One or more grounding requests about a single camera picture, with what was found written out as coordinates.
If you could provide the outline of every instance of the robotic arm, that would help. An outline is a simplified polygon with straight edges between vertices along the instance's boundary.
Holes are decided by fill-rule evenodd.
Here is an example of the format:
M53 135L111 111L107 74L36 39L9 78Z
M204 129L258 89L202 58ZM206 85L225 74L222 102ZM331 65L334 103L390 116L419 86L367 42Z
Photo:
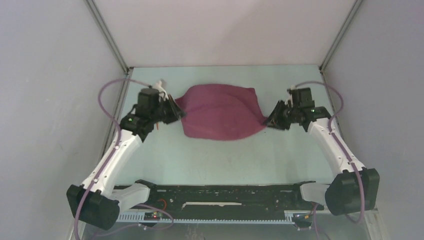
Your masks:
M78 205L91 182L93 185L83 203L79 219L98 228L110 229L120 213L137 204L145 203L150 194L149 187L134 183L125 189L114 190L116 179L131 155L153 131L156 123L171 124L185 115L172 96L162 88L161 81L155 86L141 89L138 93L137 104L120 122L119 144L116 145L118 140L116 134L93 172L80 186L71 185L68 188L66 196L73 216L76 216ZM109 161L102 169L108 158L110 158Z
M310 88L288 89L289 100L280 100L264 122L270 128L289 130L299 124L318 143L331 168L330 185L305 182L300 185L301 198L326 205L335 215L361 211L363 190L365 210L375 207L380 182L378 172L367 169L348 148L325 107L315 107Z

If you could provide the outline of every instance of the white table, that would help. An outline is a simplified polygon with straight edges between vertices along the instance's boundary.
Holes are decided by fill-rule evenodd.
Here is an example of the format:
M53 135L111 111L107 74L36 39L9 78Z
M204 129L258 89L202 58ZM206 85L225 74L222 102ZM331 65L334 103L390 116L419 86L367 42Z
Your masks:
M322 81L315 65L212 66L135 68L132 79L154 84L167 81L174 98L198 84L231 84L255 88L259 106L268 116L286 89L304 81ZM142 86L131 83L122 114L137 102ZM316 106L332 113L326 89L310 85ZM182 124L159 125L150 133L117 179L132 184L138 179L167 185L266 185L315 180L331 183L332 173L323 153L301 126L290 131L265 128L238 141L189 138Z

